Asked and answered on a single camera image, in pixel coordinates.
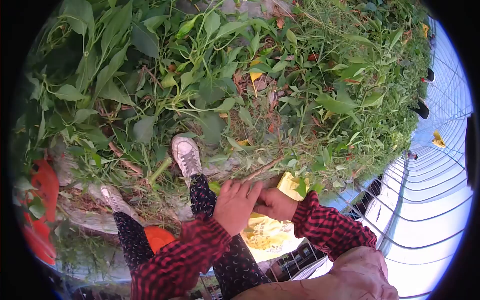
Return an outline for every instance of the hand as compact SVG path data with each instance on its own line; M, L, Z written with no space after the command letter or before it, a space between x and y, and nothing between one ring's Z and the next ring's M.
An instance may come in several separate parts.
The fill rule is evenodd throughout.
M227 180L220 189L213 218L231 236L236 236L248 226L248 219L264 184L258 181L250 191L251 186L251 180L243 184Z
M298 201L293 200L279 189L262 190L258 204L253 211L277 221L291 221L297 211Z

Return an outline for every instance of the plastic sheeting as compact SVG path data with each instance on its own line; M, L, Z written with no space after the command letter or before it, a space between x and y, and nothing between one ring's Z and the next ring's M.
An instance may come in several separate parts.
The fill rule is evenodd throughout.
M381 194L362 222L379 237L389 282L402 299L426 299L448 268L466 226L473 192L467 187L465 132L472 103L458 55L441 25L432 53L435 82L426 99L430 115L412 135L417 160L399 158L387 167ZM438 130L446 148L432 143ZM326 260L310 278L326 274Z

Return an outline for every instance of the red checkered sleeve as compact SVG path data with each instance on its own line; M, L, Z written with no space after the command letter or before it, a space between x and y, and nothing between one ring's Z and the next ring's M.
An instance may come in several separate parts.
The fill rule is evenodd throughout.
M340 214L335 208L321 206L317 192L310 192L299 202L292 222L295 236L306 237L332 262L350 249L376 247L377 236L368 227Z
M131 299L170 299L195 287L200 272L229 251L232 237L213 218L184 223L180 240L132 272Z

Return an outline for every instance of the white sneaker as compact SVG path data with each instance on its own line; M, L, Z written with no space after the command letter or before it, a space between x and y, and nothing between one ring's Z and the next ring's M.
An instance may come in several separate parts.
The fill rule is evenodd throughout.
M190 187L190 176L202 172L200 150L197 144L190 138L176 135L172 139L172 155Z
M123 197L116 188L102 185L100 190L102 191L105 202L112 208L114 213L122 212L134 219L137 218L135 210L123 200Z

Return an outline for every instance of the black patterned pants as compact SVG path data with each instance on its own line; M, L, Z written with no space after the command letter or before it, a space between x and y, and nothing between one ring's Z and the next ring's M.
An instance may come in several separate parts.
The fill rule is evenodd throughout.
M192 179L190 186L192 212L195 216L204 213L209 218L213 215L217 197L208 188L208 181L203 174L192 176ZM124 213L114 213L113 216L119 230L125 261L133 271L155 254L148 244L142 225ZM271 282L258 267L240 234L233 237L229 246L230 251L213 264L225 300L230 300L260 284Z

